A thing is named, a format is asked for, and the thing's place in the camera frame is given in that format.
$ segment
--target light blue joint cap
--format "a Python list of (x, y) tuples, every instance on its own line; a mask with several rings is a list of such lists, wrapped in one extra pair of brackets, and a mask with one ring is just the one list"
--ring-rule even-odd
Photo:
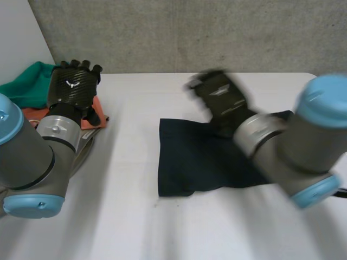
[(341, 182), (338, 177), (333, 175), (298, 192), (291, 197), (291, 200), (299, 208), (304, 209), (333, 195), (338, 190), (340, 185)]
[(0, 145), (11, 140), (22, 128), (24, 115), (8, 97), (0, 94)]
[(19, 194), (4, 198), (4, 211), (20, 218), (50, 218), (57, 215), (65, 199), (49, 194)]
[(300, 96), (296, 113), (319, 126), (347, 128), (347, 75), (311, 80)]

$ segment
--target black cable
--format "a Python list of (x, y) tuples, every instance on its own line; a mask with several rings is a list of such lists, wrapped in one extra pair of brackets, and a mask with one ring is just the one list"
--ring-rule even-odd
[(347, 199), (347, 188), (339, 188), (333, 196)]

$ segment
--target green cloth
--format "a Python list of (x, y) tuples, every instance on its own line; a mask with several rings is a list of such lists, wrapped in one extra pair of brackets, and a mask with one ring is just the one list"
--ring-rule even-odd
[(10, 83), (0, 86), (0, 93), (20, 108), (46, 107), (50, 74), (54, 65), (35, 62)]

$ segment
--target robotic arm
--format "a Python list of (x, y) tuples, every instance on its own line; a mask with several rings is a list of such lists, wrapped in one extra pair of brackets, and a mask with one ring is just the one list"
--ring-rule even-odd
[(0, 94), (0, 184), (9, 189), (4, 211), (23, 218), (57, 215), (65, 200), (81, 135), (81, 119), (98, 125), (92, 108), (102, 68), (62, 61), (52, 71), (49, 112), (37, 130)]
[(233, 138), (299, 208), (333, 194), (344, 197), (344, 189), (336, 193), (340, 180), (331, 168), (347, 151), (347, 77), (310, 81), (288, 122), (249, 109), (246, 97), (221, 70), (198, 74), (188, 87), (210, 109), (216, 133)]

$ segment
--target white logo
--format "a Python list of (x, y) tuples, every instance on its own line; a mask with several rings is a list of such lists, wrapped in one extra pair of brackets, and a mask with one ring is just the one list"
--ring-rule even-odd
[(80, 83), (79, 82), (77, 82), (76, 84), (73, 84), (73, 83), (70, 83), (69, 81), (65, 81), (66, 82), (66, 84), (68, 84), (71, 88), (73, 88), (73, 87), (76, 87), (76, 86), (78, 86)]
[(229, 84), (226, 84), (226, 85), (220, 87), (217, 91), (214, 91), (213, 93), (211, 93), (210, 96), (223, 95), (224, 93), (228, 92), (228, 89), (229, 89)]

